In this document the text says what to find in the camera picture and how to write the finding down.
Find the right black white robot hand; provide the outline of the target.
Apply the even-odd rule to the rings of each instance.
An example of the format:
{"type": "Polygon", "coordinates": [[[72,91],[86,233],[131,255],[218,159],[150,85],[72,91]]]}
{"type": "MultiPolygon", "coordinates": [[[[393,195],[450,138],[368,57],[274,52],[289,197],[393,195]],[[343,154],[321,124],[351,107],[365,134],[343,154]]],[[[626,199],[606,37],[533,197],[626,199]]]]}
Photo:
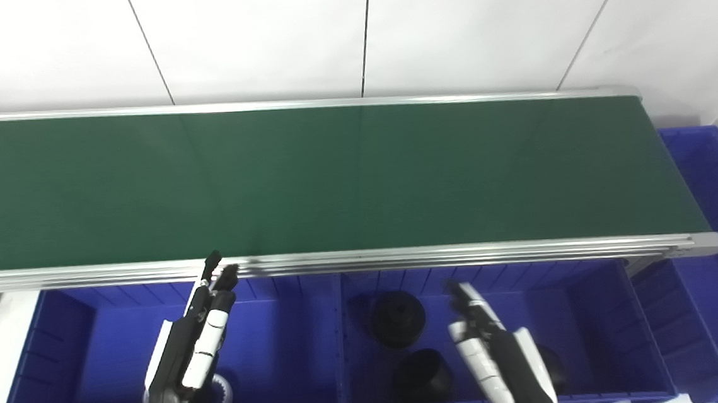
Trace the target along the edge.
{"type": "Polygon", "coordinates": [[[448,332],[490,403],[558,403],[552,376],[527,328],[506,329],[471,283],[448,281],[459,315],[448,332]]]}

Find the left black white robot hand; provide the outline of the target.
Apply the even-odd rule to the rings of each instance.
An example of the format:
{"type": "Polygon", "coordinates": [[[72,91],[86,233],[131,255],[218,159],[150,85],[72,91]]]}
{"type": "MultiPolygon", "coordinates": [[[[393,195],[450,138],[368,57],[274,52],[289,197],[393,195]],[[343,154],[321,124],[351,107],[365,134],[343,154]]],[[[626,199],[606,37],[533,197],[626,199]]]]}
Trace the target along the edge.
{"type": "Polygon", "coordinates": [[[182,317],[163,322],[146,370],[142,403],[214,403],[212,384],[239,271],[236,264],[226,265],[215,280],[222,258],[218,250],[207,256],[182,317]]]}

